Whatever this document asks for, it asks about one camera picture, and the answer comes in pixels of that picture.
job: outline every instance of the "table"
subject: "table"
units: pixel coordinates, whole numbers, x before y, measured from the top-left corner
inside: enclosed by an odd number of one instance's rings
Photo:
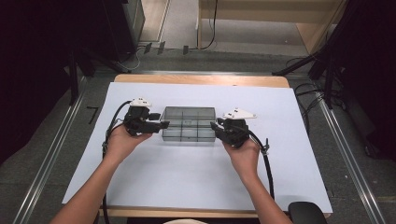
[[[202,19],[214,18],[215,2],[199,0],[198,49],[202,47]],[[296,23],[308,53],[312,54],[331,25],[338,22],[345,6],[346,0],[219,0],[216,19]]]
[[[166,83],[166,84],[199,84],[199,85],[216,85],[216,88],[229,88],[227,86],[255,86],[255,87],[275,87],[275,88],[289,88],[288,81],[284,77],[236,77],[236,76],[182,76],[182,75],[119,75],[115,78],[115,82],[133,82],[133,83],[142,83],[142,85],[146,85],[147,83]],[[311,156],[314,162],[314,169],[318,171],[318,167],[316,165],[315,158],[313,157],[312,150],[307,150],[309,156]],[[82,163],[92,163],[92,158],[85,157],[85,153],[83,158],[81,159],[80,164],[78,165],[78,169],[81,171],[85,168],[80,168],[79,166],[85,166]],[[72,182],[83,182],[83,178],[81,177],[73,177]],[[64,199],[64,203],[68,198],[74,193],[73,190],[77,190],[74,188],[69,192],[66,192],[66,196]],[[153,207],[136,207],[136,206],[109,206],[108,214],[112,217],[257,217],[254,211],[230,211],[230,210],[211,210],[211,209],[173,209],[173,208],[153,208]]]

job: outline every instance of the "white board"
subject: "white board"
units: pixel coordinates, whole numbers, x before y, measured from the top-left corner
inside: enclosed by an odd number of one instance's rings
[[[332,208],[292,89],[111,83],[91,139],[70,182],[63,203],[77,192],[102,159],[105,131],[125,101],[145,97],[150,113],[166,106],[213,106],[217,117],[235,107],[257,115],[247,119],[261,140],[269,139],[269,161],[277,204],[312,202],[322,212]],[[119,114],[123,119],[128,106]],[[268,188],[262,156],[259,175]],[[164,142],[161,132],[124,160],[107,191],[108,205],[161,208],[254,210],[246,189],[219,139],[215,143]]]

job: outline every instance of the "transparent storage box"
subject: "transparent storage box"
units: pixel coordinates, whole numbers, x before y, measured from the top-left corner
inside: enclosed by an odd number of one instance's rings
[[[161,121],[169,121],[163,130],[163,141],[214,142],[215,132],[210,122],[215,121],[214,107],[167,106]]]

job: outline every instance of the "person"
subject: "person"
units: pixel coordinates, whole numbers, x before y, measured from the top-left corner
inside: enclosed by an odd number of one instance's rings
[[[107,153],[91,177],[52,219],[51,223],[90,223],[96,218],[111,177],[122,161],[152,134],[143,133],[131,136],[123,125],[115,128],[108,140]],[[246,187],[258,214],[260,223],[291,223],[290,219],[277,206],[259,179],[257,164],[260,147],[251,139],[235,150],[223,143],[230,155],[233,168]]]

